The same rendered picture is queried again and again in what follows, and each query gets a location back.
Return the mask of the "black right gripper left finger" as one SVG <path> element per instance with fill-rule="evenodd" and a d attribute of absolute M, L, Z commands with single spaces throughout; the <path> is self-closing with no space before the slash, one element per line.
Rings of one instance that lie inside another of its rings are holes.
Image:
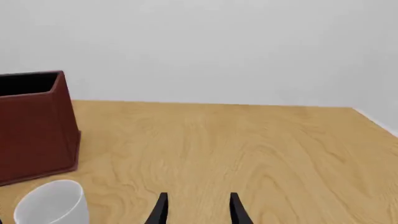
<path fill-rule="evenodd" d="M 162 192 L 144 224 L 167 224 L 168 193 Z"/>

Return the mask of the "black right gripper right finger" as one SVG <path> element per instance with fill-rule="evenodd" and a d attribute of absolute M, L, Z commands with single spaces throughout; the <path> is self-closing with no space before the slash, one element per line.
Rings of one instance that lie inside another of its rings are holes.
<path fill-rule="evenodd" d="M 236 192 L 232 192 L 230 194 L 229 212 L 231 216 L 231 224 L 254 224 Z"/>

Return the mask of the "red-brown desk caddy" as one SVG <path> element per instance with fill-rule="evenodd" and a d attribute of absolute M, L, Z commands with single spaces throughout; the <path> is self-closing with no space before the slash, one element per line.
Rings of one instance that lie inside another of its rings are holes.
<path fill-rule="evenodd" d="M 76 170 L 80 139 L 61 70 L 0 74 L 0 186 Z"/>

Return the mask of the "white mug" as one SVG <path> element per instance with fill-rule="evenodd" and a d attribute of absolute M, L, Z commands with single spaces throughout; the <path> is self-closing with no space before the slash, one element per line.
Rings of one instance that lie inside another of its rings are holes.
<path fill-rule="evenodd" d="M 74 180 L 43 184 L 17 204 L 15 224 L 90 224 L 83 187 Z"/>

